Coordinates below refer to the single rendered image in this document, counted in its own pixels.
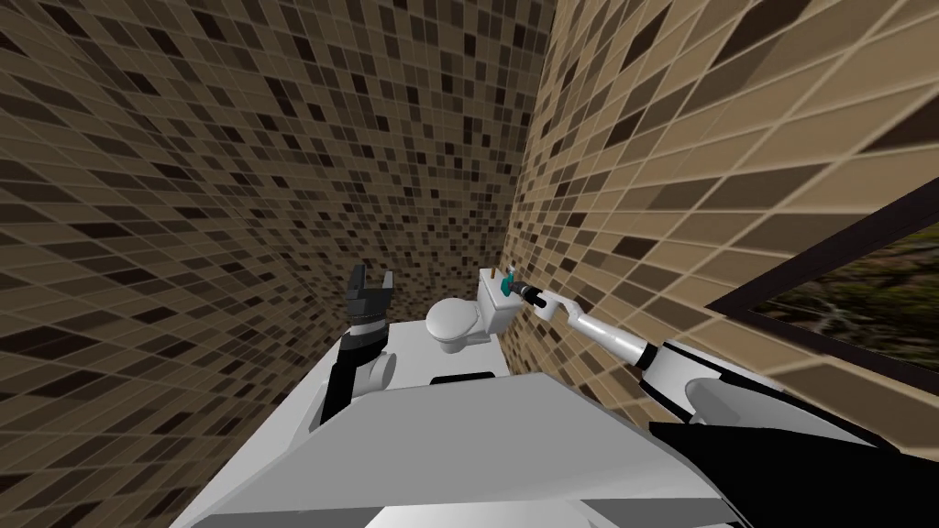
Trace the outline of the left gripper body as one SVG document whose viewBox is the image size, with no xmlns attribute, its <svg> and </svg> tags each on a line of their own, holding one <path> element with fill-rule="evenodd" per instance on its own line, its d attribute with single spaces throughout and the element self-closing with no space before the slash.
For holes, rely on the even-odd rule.
<svg viewBox="0 0 939 528">
<path fill-rule="evenodd" d="M 386 318 L 393 289 L 365 288 L 348 290 L 346 294 L 348 319 L 351 325 L 367 325 Z"/>
</svg>

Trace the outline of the dark framed window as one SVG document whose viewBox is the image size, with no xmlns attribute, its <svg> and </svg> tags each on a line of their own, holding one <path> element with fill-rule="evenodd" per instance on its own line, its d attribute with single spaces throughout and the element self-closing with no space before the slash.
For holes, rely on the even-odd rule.
<svg viewBox="0 0 939 528">
<path fill-rule="evenodd" d="M 939 177 L 711 309 L 939 397 Z"/>
</svg>

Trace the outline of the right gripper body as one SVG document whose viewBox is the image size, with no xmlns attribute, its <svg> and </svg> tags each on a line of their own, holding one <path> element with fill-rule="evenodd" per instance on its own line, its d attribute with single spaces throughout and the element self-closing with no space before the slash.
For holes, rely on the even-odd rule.
<svg viewBox="0 0 939 528">
<path fill-rule="evenodd" d="M 534 286 L 531 286 L 530 284 L 527 284 L 527 282 L 510 282 L 510 291 L 517 294 L 525 302 L 530 303 L 537 308 L 545 308 L 547 306 L 546 301 L 540 297 L 542 291 Z"/>
</svg>

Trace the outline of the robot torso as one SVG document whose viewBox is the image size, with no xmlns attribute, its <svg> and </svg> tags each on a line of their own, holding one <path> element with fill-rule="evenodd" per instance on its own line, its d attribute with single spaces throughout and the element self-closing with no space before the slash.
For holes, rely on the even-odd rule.
<svg viewBox="0 0 939 528">
<path fill-rule="evenodd" d="M 393 324 L 367 392 L 314 426 L 337 349 L 171 528 L 731 528 L 731 506 L 647 431 L 496 340 L 441 352 Z"/>
</svg>

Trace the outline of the white toilet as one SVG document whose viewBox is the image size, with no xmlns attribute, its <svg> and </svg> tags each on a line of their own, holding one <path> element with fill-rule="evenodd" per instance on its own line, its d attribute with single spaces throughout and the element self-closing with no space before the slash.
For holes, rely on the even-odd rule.
<svg viewBox="0 0 939 528">
<path fill-rule="evenodd" d="M 456 354 L 506 331 L 524 301 L 514 292 L 503 296 L 500 286 L 504 274 L 495 268 L 480 269 L 473 300 L 446 298 L 431 307 L 426 329 L 443 352 Z"/>
</svg>

